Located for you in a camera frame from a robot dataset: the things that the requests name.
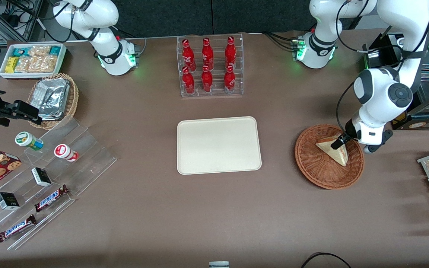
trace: aluminum foil package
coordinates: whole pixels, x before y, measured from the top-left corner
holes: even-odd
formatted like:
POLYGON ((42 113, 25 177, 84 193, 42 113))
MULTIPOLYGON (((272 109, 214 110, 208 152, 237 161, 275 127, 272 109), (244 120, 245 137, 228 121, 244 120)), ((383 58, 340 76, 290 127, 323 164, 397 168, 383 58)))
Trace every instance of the aluminum foil package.
POLYGON ((61 120, 69 89, 70 82, 64 78, 41 80, 34 89, 30 104, 39 109, 39 116, 43 120, 61 120))

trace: brown wicker basket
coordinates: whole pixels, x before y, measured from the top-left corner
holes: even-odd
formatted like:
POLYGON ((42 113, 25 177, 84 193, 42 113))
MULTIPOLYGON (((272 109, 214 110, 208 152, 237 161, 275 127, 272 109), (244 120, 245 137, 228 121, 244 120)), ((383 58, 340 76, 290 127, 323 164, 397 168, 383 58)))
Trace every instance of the brown wicker basket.
POLYGON ((364 169, 364 154, 356 142, 346 144, 349 161, 341 166, 316 146, 319 139, 341 133, 330 124, 320 124, 305 129, 296 142, 296 162, 301 172, 314 184, 326 189, 344 189, 354 184, 364 169))
MULTIPOLYGON (((64 120, 64 122, 67 122, 68 121, 67 119, 70 119, 74 116, 75 110, 77 109, 77 102, 79 100, 79 90, 78 90, 77 85, 75 84, 74 80, 70 76, 66 75, 65 73, 58 73, 55 75, 51 75, 51 76, 43 78, 43 80, 56 79, 56 78, 64 78, 70 82, 69 96, 67 97, 64 117, 62 119, 62 120, 64 120)), ((31 93, 29 93, 28 103, 31 102, 32 94, 34 93, 35 88, 36 88, 36 85, 34 85, 34 87, 32 87, 31 93)), ((42 121, 41 125, 37 125, 37 124, 34 124, 32 122, 29 122, 29 124, 31 124, 33 127, 43 128, 43 129, 49 130, 49 129, 52 129, 56 124, 58 124, 62 120, 59 120, 59 121, 42 121)))

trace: brown table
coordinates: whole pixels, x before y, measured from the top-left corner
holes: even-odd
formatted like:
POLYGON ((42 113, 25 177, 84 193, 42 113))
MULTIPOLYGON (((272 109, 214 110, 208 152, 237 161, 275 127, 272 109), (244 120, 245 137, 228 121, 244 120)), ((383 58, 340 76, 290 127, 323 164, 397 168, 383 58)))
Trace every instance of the brown table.
MULTIPOLYGON (((360 48, 378 33, 343 36, 360 48)), ((90 44, 67 44, 61 71, 80 90, 76 118, 119 160, 20 249, 0 246, 0 267, 195 268, 227 260, 234 268, 291 268, 317 251, 353 267, 429 265, 429 185, 416 163, 429 155, 429 131, 395 132, 346 190, 313 185, 293 145, 303 129, 336 123, 337 99, 361 70, 361 55, 340 46, 325 68, 311 70, 265 36, 244 38, 245 95, 228 99, 180 97, 176 38, 149 39, 140 67, 120 77, 100 67, 90 44), (177 172, 180 121, 248 115, 257 119, 260 170, 177 172)), ((2 79, 0 90, 5 100, 26 100, 33 84, 2 79)), ((358 108, 350 92, 342 121, 358 108)), ((0 150, 22 153, 14 136, 24 130, 43 134, 13 120, 0 127, 0 150)))

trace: red bottle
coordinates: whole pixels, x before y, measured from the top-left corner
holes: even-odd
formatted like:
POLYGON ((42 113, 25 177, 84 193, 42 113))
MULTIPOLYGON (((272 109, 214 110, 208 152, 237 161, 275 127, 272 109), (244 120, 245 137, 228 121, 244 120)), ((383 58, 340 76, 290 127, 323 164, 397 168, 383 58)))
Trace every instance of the red bottle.
POLYGON ((215 58, 209 38, 203 38, 203 49, 201 50, 201 54, 203 55, 203 65, 208 66, 210 71, 213 70, 215 68, 215 58))
POLYGON ((183 39, 183 61, 185 65, 188 66, 190 73, 193 73, 196 70, 196 63, 194 63, 194 53, 193 49, 190 47, 190 42, 188 39, 183 39))
POLYGON ((187 66, 183 66, 183 86, 185 88, 186 94, 193 95, 194 94, 194 79, 190 73, 190 70, 187 66))
POLYGON ((236 47, 235 47, 235 38, 230 36, 228 37, 228 46, 225 49, 225 66, 233 66, 233 69, 236 68, 236 47))
POLYGON ((235 79, 236 79, 236 76, 233 73, 233 66, 228 66, 228 68, 226 68, 226 69, 228 71, 225 74, 225 92, 227 94, 231 94, 235 90, 235 79))
POLYGON ((213 75, 208 66, 203 66, 203 73, 201 74, 201 81, 203 82, 203 90, 207 93, 211 92, 213 88, 213 75))

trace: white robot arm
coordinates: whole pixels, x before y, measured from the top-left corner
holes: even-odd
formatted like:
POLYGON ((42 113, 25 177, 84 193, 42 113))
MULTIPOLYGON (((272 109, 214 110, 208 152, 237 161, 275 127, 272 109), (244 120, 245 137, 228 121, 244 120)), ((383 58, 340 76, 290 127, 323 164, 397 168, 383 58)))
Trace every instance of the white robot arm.
POLYGON ((356 17, 370 13, 375 5, 380 18, 404 34, 403 62, 396 69, 371 68, 359 73, 353 87, 362 107, 347 123, 347 134, 339 137, 334 149, 350 138, 379 146, 385 124, 411 104, 410 87, 424 55, 415 52, 423 50, 427 39, 424 33, 429 26, 429 0, 311 0, 310 11, 317 26, 314 33, 299 37, 305 40, 305 48, 298 52, 298 60, 310 68, 322 68, 332 56, 337 30, 342 29, 342 23, 336 21, 339 9, 340 18, 356 17))
POLYGON ((122 75, 136 67, 136 51, 132 43, 117 40, 109 27, 119 19, 119 12, 110 0, 69 0, 54 5, 54 15, 63 27, 72 29, 90 41, 99 53, 102 67, 111 75, 122 75))

